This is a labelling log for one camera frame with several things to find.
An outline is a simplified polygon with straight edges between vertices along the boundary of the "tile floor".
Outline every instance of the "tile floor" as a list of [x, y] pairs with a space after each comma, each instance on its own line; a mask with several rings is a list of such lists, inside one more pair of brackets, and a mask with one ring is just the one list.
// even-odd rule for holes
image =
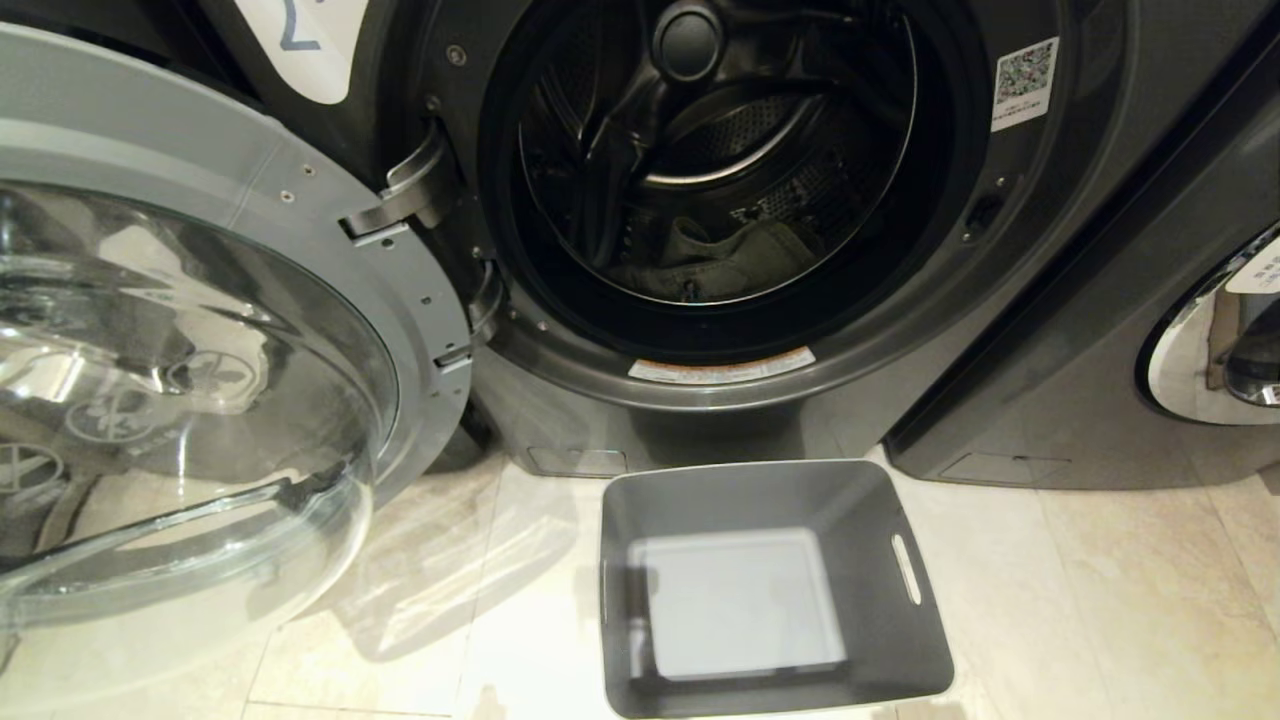
[[[956, 682], [794, 717], [1280, 719], [1280, 477], [1134, 493], [895, 483]], [[23, 720], [616, 717], [596, 632], [603, 489], [500, 456], [424, 478], [338, 585], [270, 638]]]

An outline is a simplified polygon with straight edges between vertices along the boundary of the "gray laundry basket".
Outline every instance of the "gray laundry basket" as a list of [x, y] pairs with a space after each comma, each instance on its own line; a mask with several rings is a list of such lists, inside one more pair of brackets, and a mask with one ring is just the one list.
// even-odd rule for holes
[[605, 689], [621, 715], [810, 710], [951, 684], [911, 528], [874, 462], [623, 475], [602, 533]]

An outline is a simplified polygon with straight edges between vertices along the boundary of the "qr code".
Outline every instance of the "qr code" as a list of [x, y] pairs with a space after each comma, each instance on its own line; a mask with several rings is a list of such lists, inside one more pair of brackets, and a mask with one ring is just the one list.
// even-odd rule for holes
[[1053, 69], [1053, 44], [1042, 42], [1034, 47], [1001, 58], [997, 68], [996, 102], [1021, 97], [1048, 86]]

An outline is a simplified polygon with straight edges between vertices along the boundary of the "green cloth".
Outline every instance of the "green cloth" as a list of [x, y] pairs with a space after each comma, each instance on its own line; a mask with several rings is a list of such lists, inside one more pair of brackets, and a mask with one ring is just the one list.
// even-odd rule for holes
[[786, 223], [758, 220], [712, 241], [698, 223], [677, 218], [657, 266], [623, 266], [611, 275], [623, 286], [676, 302], [714, 302], [763, 292], [817, 263]]

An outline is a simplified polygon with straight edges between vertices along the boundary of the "washing machine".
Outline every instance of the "washing machine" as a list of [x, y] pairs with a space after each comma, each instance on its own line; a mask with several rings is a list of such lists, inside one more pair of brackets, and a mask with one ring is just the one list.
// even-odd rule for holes
[[860, 455], [1265, 5], [0, 3], [0, 707], [289, 618], [468, 397]]
[[916, 477], [1183, 487], [1280, 461], [1280, 15], [890, 434]]
[[504, 282], [475, 402], [543, 474], [861, 456], [1263, 5], [442, 5], [412, 92]]

